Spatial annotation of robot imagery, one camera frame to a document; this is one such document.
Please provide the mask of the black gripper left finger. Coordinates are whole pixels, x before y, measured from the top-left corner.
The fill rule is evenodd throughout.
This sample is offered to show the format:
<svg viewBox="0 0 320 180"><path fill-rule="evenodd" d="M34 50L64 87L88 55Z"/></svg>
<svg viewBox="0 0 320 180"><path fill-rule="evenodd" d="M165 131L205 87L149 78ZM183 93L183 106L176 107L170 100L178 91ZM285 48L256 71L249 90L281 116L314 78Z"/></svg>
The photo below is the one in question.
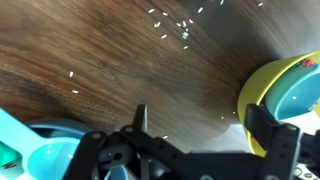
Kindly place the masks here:
<svg viewBox="0 0 320 180"><path fill-rule="evenodd" d="M147 106L145 104L139 104L135 111L135 115L133 119L133 128L135 130L146 132L147 126L148 126Z"/></svg>

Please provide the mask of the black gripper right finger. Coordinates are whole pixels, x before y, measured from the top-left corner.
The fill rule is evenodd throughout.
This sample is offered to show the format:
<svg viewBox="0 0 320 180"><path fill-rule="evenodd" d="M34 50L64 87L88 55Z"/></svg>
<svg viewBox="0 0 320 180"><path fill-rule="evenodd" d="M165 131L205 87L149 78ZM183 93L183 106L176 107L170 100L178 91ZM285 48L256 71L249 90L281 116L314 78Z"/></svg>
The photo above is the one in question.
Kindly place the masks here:
<svg viewBox="0 0 320 180"><path fill-rule="evenodd" d="M244 125L264 151L273 148L280 124L267 112L256 104L248 104Z"/></svg>

